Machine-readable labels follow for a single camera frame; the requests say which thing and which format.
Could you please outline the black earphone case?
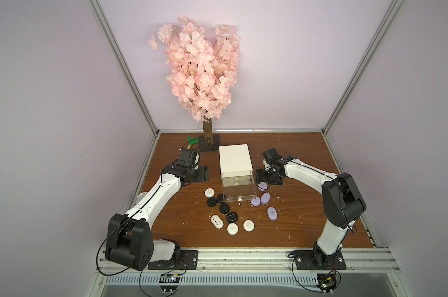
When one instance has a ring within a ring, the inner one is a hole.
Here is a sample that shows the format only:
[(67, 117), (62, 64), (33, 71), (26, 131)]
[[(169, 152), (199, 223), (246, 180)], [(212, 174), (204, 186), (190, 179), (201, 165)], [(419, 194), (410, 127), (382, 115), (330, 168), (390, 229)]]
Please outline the black earphone case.
[(217, 202), (216, 198), (214, 198), (214, 197), (211, 197), (211, 198), (207, 199), (207, 205), (209, 207), (215, 207), (217, 205), (217, 203), (218, 202)]
[(223, 194), (219, 194), (216, 198), (217, 202), (220, 204), (224, 204), (225, 203), (225, 196)]
[(221, 204), (219, 209), (220, 209), (220, 212), (225, 215), (230, 212), (230, 207), (226, 203)]
[(235, 223), (239, 219), (239, 215), (236, 212), (229, 212), (226, 214), (226, 220), (228, 223)]

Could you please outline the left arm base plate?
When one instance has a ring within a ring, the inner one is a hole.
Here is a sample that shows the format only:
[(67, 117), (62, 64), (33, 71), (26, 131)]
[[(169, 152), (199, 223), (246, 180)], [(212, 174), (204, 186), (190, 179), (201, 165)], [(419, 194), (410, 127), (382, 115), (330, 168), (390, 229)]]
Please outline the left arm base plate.
[(199, 260), (199, 251), (185, 249), (181, 250), (179, 256), (174, 256), (173, 260), (170, 261), (155, 261), (150, 262), (147, 266), (149, 270), (191, 270), (197, 269), (197, 264)]

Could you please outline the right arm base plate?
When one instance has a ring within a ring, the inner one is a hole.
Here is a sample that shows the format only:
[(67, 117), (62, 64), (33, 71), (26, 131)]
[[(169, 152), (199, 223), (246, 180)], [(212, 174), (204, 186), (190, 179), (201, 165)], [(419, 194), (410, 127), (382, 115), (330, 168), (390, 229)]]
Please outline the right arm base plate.
[(288, 257), (295, 260), (298, 270), (337, 270), (347, 269), (341, 251), (333, 255), (326, 255), (321, 251), (295, 250), (288, 254)]

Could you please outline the right circuit board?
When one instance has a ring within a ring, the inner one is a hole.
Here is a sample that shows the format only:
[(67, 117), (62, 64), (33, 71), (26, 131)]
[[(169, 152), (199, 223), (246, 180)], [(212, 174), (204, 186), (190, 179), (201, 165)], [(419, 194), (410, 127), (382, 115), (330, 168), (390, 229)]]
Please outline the right circuit board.
[(338, 277), (335, 273), (318, 273), (316, 287), (323, 293), (334, 294), (338, 286)]

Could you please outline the black earphone case middle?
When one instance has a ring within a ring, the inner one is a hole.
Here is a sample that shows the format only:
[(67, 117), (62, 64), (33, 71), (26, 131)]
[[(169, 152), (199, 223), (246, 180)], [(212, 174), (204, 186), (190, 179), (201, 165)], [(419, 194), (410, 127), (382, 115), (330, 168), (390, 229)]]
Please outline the black earphone case middle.
[(225, 215), (230, 212), (230, 207), (226, 203), (221, 204), (219, 209), (220, 209), (220, 212)]

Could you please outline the black earphone case upper left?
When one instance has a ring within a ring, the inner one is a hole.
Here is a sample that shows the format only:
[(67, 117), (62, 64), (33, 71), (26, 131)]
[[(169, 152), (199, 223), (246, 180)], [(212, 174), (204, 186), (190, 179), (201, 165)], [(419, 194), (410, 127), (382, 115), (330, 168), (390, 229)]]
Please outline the black earphone case upper left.
[(209, 207), (215, 207), (217, 205), (217, 203), (218, 202), (217, 202), (216, 198), (214, 198), (214, 197), (211, 197), (211, 198), (207, 199), (207, 205)]

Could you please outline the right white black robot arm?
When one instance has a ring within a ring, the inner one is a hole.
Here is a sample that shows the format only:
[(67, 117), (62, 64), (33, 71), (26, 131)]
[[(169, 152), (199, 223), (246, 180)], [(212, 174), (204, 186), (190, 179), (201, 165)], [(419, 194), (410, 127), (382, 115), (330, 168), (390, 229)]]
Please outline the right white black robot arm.
[(263, 153), (263, 165), (256, 171), (257, 182), (281, 186), (284, 178), (291, 178), (322, 195), (327, 221), (314, 244), (312, 258), (319, 267), (329, 266), (367, 209), (354, 178), (348, 173), (325, 172), (290, 155), (282, 157), (275, 148)]

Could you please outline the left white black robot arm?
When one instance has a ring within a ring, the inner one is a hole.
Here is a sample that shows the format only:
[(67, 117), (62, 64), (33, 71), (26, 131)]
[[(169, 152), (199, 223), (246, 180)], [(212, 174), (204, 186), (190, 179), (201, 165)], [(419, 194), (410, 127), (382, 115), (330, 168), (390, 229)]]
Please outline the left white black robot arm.
[(154, 240), (152, 226), (169, 200), (183, 187), (209, 180), (200, 154), (182, 148), (178, 158), (162, 169), (160, 177), (125, 214), (114, 214), (108, 223), (105, 259), (127, 269), (142, 271), (150, 264), (172, 269), (181, 264), (181, 247), (172, 240)]

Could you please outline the clear drawer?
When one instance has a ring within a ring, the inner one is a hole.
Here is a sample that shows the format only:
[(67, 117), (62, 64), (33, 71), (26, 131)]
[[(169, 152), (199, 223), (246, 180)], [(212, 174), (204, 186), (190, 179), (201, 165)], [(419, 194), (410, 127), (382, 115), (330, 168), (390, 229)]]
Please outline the clear drawer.
[(257, 186), (252, 175), (223, 178), (222, 184), (225, 203), (249, 201), (257, 196)]

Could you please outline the white oval earphone case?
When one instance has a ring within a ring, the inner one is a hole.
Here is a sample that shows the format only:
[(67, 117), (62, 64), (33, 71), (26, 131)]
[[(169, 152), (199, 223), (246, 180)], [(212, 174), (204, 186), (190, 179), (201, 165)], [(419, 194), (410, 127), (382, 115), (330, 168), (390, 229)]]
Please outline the white oval earphone case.
[(217, 229), (222, 229), (224, 227), (224, 222), (218, 215), (212, 215), (210, 221)]

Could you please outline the white round earphone case bottom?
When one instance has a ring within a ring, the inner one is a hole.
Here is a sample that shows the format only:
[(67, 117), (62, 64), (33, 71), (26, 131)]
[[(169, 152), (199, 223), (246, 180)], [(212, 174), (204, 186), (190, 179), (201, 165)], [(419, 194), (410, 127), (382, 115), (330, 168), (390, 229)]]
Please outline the white round earphone case bottom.
[(227, 226), (227, 232), (229, 235), (232, 235), (232, 236), (237, 235), (238, 231), (239, 231), (239, 227), (235, 223), (230, 223)]

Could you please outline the circuit board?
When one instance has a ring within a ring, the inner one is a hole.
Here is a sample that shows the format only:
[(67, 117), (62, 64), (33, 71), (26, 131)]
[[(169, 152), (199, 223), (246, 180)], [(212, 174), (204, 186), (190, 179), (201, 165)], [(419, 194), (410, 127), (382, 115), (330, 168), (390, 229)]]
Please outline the circuit board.
[(171, 296), (176, 293), (180, 286), (181, 275), (178, 273), (163, 273), (160, 276), (158, 285), (164, 296)]
[(338, 286), (338, 277), (335, 273), (318, 273), (316, 287), (323, 293), (334, 294)]

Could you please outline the white round earphone case top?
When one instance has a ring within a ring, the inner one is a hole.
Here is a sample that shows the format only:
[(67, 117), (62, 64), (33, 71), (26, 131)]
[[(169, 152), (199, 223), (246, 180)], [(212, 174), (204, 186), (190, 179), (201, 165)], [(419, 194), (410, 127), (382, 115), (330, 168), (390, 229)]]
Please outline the white round earphone case top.
[(213, 188), (207, 188), (205, 190), (205, 196), (207, 198), (212, 198), (212, 197), (214, 197), (214, 195), (215, 195), (215, 190)]

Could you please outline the black earphone case upper right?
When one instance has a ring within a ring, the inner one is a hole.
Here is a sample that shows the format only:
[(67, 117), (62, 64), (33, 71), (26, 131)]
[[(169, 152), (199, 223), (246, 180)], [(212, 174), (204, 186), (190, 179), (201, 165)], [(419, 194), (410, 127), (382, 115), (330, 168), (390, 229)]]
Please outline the black earphone case upper right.
[(216, 198), (217, 202), (220, 204), (224, 204), (225, 203), (225, 196), (223, 194), (219, 194)]

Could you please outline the left circuit board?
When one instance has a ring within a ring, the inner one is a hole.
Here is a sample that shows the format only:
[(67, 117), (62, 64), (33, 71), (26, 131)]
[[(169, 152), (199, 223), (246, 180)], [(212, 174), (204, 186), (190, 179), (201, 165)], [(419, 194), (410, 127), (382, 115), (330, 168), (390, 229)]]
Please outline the left circuit board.
[(178, 273), (163, 273), (160, 276), (158, 285), (164, 296), (171, 296), (176, 293), (180, 286), (181, 275)]

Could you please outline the purple earphone case top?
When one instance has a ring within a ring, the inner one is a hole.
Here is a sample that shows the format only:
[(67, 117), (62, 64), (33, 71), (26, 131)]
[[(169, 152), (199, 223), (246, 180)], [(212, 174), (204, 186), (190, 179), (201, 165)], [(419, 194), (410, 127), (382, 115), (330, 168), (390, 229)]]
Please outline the purple earphone case top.
[(268, 189), (269, 189), (269, 185), (268, 185), (267, 183), (265, 183), (265, 182), (260, 182), (260, 183), (257, 185), (257, 187), (258, 187), (258, 189), (259, 189), (260, 191), (262, 191), (262, 192), (266, 192), (266, 191), (268, 191)]

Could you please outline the green toy rake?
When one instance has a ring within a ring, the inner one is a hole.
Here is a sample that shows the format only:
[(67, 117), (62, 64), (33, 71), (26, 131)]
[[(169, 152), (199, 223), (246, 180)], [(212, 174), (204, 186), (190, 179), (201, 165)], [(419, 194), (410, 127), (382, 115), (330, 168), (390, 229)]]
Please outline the green toy rake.
[(198, 143), (199, 143), (198, 137), (193, 137), (193, 136), (188, 135), (188, 146), (189, 147), (192, 147), (193, 145), (198, 144)]

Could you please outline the pink blossom artificial tree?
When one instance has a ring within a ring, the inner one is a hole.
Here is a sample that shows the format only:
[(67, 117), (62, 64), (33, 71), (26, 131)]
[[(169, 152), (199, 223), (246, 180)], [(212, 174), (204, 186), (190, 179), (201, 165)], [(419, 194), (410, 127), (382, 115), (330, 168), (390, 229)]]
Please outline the pink blossom artificial tree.
[(165, 64), (171, 70), (166, 81), (179, 104), (203, 124), (209, 136), (212, 121), (219, 120), (231, 104), (231, 88), (237, 83), (240, 37), (236, 27), (219, 25), (211, 41), (202, 26), (181, 15), (178, 25), (161, 26), (147, 43), (155, 50), (165, 46)]

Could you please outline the black earphone case lower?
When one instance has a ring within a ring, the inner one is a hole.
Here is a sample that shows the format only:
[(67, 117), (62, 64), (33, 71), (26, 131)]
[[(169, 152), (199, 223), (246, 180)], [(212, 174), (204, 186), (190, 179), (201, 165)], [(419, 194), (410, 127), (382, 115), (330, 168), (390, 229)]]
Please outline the black earphone case lower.
[(229, 212), (226, 214), (226, 220), (228, 223), (235, 223), (239, 219), (239, 215), (236, 212)]

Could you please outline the purple earphone case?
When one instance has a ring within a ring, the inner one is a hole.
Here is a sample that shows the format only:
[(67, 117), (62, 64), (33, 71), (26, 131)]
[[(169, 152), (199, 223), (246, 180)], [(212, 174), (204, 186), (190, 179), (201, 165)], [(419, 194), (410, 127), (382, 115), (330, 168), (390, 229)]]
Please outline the purple earphone case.
[(269, 207), (267, 209), (267, 215), (271, 221), (276, 221), (278, 218), (278, 212), (277, 212), (276, 208), (274, 208), (274, 207)]
[(262, 196), (260, 197), (260, 203), (262, 205), (267, 205), (270, 200), (271, 200), (270, 193), (263, 193)]
[(250, 203), (253, 207), (257, 207), (257, 206), (261, 205), (261, 200), (259, 197), (256, 196), (250, 200)]
[(269, 189), (269, 185), (268, 185), (267, 183), (265, 183), (265, 182), (260, 182), (260, 183), (257, 185), (257, 187), (258, 187), (258, 189), (259, 189), (260, 191), (262, 191), (262, 192), (266, 192), (266, 191), (268, 191), (268, 189)]

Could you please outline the white round earphone case right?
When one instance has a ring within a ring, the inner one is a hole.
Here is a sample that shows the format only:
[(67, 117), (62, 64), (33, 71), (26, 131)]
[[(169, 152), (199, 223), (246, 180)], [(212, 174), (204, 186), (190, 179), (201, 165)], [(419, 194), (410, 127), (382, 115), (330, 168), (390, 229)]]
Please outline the white round earphone case right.
[(255, 229), (255, 223), (252, 220), (245, 220), (242, 226), (247, 232), (251, 232)]

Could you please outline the white round earphone case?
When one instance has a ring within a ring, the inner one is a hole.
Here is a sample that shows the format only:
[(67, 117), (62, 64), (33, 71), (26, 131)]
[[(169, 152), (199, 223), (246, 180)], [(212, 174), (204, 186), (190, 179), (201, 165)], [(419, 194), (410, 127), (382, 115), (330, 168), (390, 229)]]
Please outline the white round earphone case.
[(235, 223), (230, 223), (227, 226), (227, 232), (229, 235), (232, 235), (232, 236), (237, 235), (238, 231), (239, 231), (239, 227)]
[(242, 226), (247, 232), (251, 232), (255, 229), (255, 223), (252, 220), (245, 220)]
[(215, 190), (213, 188), (207, 188), (205, 190), (205, 196), (207, 198), (212, 198), (212, 197), (214, 197), (214, 195), (215, 195)]

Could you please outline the white three-drawer cabinet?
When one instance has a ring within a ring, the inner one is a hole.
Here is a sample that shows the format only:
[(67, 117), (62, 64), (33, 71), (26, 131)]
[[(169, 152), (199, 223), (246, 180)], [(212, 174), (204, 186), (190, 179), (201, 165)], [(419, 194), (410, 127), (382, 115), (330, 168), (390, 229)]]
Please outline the white three-drawer cabinet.
[(252, 184), (253, 167), (247, 144), (220, 146), (219, 157), (223, 187)]

